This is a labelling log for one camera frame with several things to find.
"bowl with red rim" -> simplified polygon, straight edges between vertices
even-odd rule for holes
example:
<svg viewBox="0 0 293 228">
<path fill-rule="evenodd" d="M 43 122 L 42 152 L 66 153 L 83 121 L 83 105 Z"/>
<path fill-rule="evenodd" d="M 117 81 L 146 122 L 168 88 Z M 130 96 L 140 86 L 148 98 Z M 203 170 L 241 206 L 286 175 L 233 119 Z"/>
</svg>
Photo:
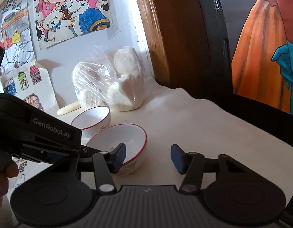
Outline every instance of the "bowl with red rim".
<svg viewBox="0 0 293 228">
<path fill-rule="evenodd" d="M 106 106 L 97 106 L 80 113 L 71 125 L 81 129 L 83 138 L 92 138 L 111 123 L 111 111 Z"/>
<path fill-rule="evenodd" d="M 86 146 L 112 152 L 119 143 L 126 145 L 126 158 L 117 176 L 125 176 L 136 170 L 146 156 L 147 133 L 136 124 L 125 123 L 106 128 L 89 140 Z"/>
</svg>

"metal bolt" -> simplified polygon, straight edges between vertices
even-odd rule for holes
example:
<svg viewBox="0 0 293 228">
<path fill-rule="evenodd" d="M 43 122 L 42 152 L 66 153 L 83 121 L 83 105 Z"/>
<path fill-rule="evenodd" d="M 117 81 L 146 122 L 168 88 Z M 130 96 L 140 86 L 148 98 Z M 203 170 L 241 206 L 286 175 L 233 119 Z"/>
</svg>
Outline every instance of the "metal bolt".
<svg viewBox="0 0 293 228">
<path fill-rule="evenodd" d="M 193 184 L 185 184 L 182 186 L 182 190 L 186 192 L 194 192 L 197 190 L 197 187 Z"/>
<path fill-rule="evenodd" d="M 99 189 L 102 192 L 111 192 L 115 189 L 115 187 L 111 184 L 102 184 L 102 185 L 100 185 Z"/>
</svg>

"human hand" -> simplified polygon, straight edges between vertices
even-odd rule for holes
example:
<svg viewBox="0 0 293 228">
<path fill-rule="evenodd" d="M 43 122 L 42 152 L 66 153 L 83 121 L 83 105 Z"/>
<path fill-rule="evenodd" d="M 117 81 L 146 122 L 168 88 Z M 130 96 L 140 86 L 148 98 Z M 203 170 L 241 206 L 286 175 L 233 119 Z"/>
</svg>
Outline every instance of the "human hand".
<svg viewBox="0 0 293 228">
<path fill-rule="evenodd" d="M 277 62 L 280 65 L 281 76 L 284 77 L 287 89 L 293 84 L 293 74 L 291 69 L 291 62 L 289 56 L 288 45 L 282 45 L 278 47 L 271 59 L 273 62 Z"/>
<path fill-rule="evenodd" d="M 3 196 L 8 191 L 8 178 L 16 177 L 19 174 L 18 165 L 11 161 L 4 172 L 0 173 L 0 207 L 2 206 Z"/>
</svg>

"table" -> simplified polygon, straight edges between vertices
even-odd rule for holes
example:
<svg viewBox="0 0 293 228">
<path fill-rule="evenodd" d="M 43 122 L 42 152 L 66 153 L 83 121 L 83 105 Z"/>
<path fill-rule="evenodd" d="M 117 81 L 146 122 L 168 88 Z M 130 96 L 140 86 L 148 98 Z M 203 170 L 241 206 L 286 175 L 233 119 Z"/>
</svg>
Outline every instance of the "table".
<svg viewBox="0 0 293 228">
<path fill-rule="evenodd" d="M 290 145 L 225 112 L 211 101 L 192 98 L 181 88 L 162 87 L 153 78 L 147 79 L 147 85 L 148 97 L 142 107 L 129 112 L 112 112 L 111 125 L 135 123 L 148 135 L 146 159 L 133 173 L 114 177 L 118 188 L 124 184 L 179 187 L 184 176 L 178 174 L 170 159 L 170 146 L 178 144 L 185 152 L 196 151 L 207 158 L 228 154 L 278 185 L 289 202 L 293 195 L 293 148 Z M 82 111 L 80 108 L 58 118 L 71 123 Z M 215 173 L 205 173 L 202 188 L 214 180 Z M 82 181 L 95 188 L 93 173 L 83 172 Z"/>
</svg>

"bag of bread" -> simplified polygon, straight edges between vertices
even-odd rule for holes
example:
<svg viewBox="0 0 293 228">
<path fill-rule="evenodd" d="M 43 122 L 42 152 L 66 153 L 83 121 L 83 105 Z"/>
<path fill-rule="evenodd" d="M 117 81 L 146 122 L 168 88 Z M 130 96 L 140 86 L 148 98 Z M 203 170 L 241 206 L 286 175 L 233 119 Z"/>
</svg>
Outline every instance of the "bag of bread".
<svg viewBox="0 0 293 228">
<path fill-rule="evenodd" d="M 143 69 L 133 47 L 118 49 L 114 57 L 102 51 L 92 61 L 78 63 L 72 79 L 84 109 L 106 103 L 112 111 L 135 110 L 146 96 Z"/>
</svg>

